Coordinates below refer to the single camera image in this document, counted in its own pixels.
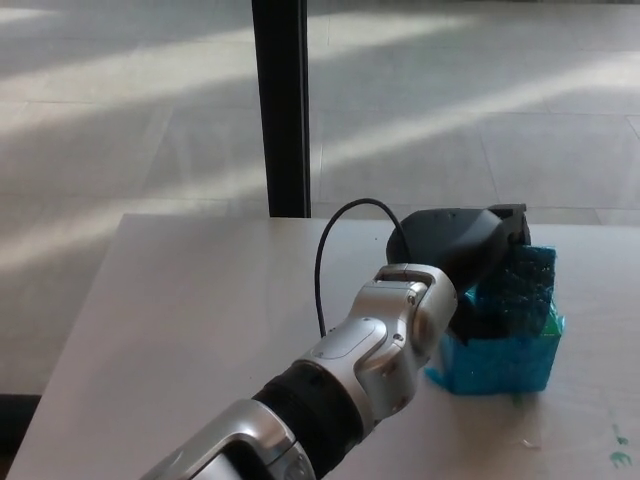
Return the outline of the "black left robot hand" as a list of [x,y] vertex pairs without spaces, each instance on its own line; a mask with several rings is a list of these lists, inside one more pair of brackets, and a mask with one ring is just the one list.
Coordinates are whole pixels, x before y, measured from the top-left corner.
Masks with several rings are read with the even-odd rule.
[[519,203],[416,211],[390,235],[387,262],[433,266],[449,277],[458,294],[449,332],[461,343],[503,338],[507,327],[483,312],[470,293],[497,270],[513,246],[531,243],[526,210]]

